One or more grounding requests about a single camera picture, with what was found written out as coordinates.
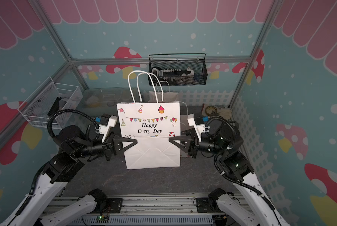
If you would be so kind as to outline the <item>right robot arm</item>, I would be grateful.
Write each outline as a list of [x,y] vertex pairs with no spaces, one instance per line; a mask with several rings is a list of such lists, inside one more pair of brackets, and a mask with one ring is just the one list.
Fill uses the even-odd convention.
[[240,151],[243,139],[239,124],[221,116],[193,114],[188,115],[188,123],[192,128],[180,136],[170,132],[169,142],[191,156],[198,151],[211,153],[215,169],[239,190],[250,210],[221,188],[208,195],[209,208],[224,213],[241,226],[287,226],[288,222],[273,205],[251,163]]

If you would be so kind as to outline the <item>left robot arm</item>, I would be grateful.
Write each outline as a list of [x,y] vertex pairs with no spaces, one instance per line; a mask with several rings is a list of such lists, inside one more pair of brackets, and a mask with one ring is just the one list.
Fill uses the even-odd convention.
[[[78,126],[72,125],[63,128],[58,135],[54,134],[53,121],[58,116],[68,113],[81,115],[90,121],[85,133]],[[81,158],[88,157],[89,163],[100,157],[109,161],[116,151],[126,151],[137,145],[136,139],[116,136],[110,132],[110,128],[114,128],[117,122],[115,116],[107,118],[106,121],[107,127],[100,129],[95,119],[78,110],[65,109],[52,114],[46,123],[47,131],[61,152],[39,168],[33,177],[29,193],[1,225],[63,226],[90,212],[97,212],[101,217],[109,212],[112,205],[108,197],[101,190],[94,189],[63,210],[41,217],[51,200],[84,167]]]

